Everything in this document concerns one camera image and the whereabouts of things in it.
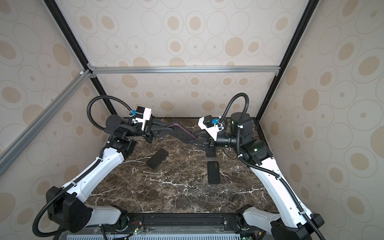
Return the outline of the blue phone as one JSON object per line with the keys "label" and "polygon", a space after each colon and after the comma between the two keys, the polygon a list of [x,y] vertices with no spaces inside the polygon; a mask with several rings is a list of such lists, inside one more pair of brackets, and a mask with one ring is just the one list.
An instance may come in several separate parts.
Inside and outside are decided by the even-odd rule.
{"label": "blue phone", "polygon": [[215,158],[216,157],[216,150],[215,149],[206,149],[206,157],[207,158]]}

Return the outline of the black phone case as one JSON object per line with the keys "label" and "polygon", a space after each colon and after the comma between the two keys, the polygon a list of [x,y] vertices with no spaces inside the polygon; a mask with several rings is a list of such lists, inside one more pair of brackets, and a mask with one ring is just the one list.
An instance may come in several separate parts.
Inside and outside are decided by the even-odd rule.
{"label": "black phone case", "polygon": [[219,163],[217,161],[208,161],[207,172],[208,172],[208,183],[210,185],[219,185],[221,182]]}

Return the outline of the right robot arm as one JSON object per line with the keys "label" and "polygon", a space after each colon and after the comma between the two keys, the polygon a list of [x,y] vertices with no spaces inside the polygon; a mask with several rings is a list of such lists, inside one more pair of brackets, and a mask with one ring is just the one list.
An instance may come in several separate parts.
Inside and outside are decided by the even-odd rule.
{"label": "right robot arm", "polygon": [[307,240],[312,234],[325,239],[320,231],[324,219],[302,203],[267,144],[254,138],[252,119],[247,113],[249,104],[248,95],[239,93],[232,97],[221,116],[201,117],[198,125],[203,136],[190,144],[197,145],[208,157],[214,157],[217,148],[234,149],[237,159],[264,185],[279,212],[272,214],[249,207],[241,213],[247,226],[258,227],[276,240]]}

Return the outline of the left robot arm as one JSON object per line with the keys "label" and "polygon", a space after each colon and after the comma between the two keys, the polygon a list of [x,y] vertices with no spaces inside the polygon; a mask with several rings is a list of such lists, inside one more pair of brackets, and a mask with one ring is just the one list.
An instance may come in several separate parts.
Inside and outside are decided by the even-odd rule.
{"label": "left robot arm", "polygon": [[[130,113],[129,119],[118,115],[107,118],[105,126],[99,125],[92,116],[92,107],[98,100],[113,100],[122,104]],[[87,117],[99,130],[109,134],[99,156],[79,175],[62,187],[52,187],[46,193],[47,203],[37,214],[32,231],[40,238],[52,237],[62,232],[79,232],[86,227],[105,225],[124,230],[129,225],[126,210],[118,207],[96,207],[86,201],[99,183],[133,152],[137,142],[132,137],[143,137],[148,143],[154,138],[175,132],[172,127],[152,116],[151,109],[138,107],[136,110],[113,96],[97,96],[87,106]]]}

